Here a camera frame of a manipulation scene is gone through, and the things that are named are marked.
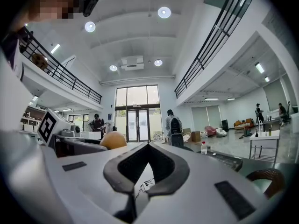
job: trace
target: person sitting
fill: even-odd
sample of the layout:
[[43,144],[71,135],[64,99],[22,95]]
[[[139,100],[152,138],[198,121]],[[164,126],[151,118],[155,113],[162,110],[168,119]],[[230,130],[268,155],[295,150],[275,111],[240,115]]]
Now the person sitting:
[[168,110],[167,115],[168,116],[166,117],[166,120],[165,120],[165,129],[166,129],[166,136],[169,140],[169,143],[171,144],[171,139],[170,139],[170,136],[171,136],[171,121],[172,121],[173,118],[176,118],[179,122],[180,128],[182,127],[182,122],[179,120],[178,116],[175,116],[173,114],[172,110]]
[[283,119],[287,116],[286,114],[286,109],[282,106],[281,103],[278,104],[279,106],[279,119],[280,119],[280,124],[281,126],[284,126],[284,121]]

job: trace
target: balcony railing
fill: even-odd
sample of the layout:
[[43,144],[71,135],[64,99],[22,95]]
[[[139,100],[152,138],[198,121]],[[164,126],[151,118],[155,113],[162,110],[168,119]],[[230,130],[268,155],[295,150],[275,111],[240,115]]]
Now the balcony railing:
[[252,0],[225,0],[212,30],[183,79],[175,89],[177,98],[209,65],[245,14]]
[[50,52],[48,52],[36,40],[35,37],[33,37],[31,32],[29,32],[26,28],[24,28],[24,31],[27,36],[25,36],[25,39],[23,39],[20,43],[20,51],[27,59],[35,63],[36,60],[40,59],[38,56],[35,56],[35,54],[42,55],[47,63],[47,66],[42,68],[44,72],[46,72],[65,86],[74,90],[75,92],[83,95],[84,97],[87,97],[88,99],[98,104],[101,104],[102,96],[99,93],[95,92],[93,89],[91,89],[77,77],[75,77],[72,73],[70,73],[62,64],[60,64],[57,59],[52,56],[52,54],[50,54]]

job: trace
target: wicker chair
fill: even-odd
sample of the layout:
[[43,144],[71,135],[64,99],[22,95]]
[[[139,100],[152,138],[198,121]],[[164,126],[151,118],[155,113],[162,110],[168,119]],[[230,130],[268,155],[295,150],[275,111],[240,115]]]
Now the wicker chair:
[[274,168],[267,168],[263,170],[254,171],[251,174],[247,175],[247,178],[250,181],[255,181],[258,179],[271,180],[271,184],[264,192],[264,194],[268,198],[271,198],[277,192],[285,188],[285,178],[283,174],[279,170]]

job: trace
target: water bottle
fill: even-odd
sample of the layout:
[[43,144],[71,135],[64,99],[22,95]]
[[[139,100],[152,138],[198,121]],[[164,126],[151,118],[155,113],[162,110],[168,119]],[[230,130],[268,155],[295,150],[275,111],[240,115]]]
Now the water bottle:
[[201,144],[201,153],[207,154],[206,142],[204,142],[204,141],[202,141],[202,144]]

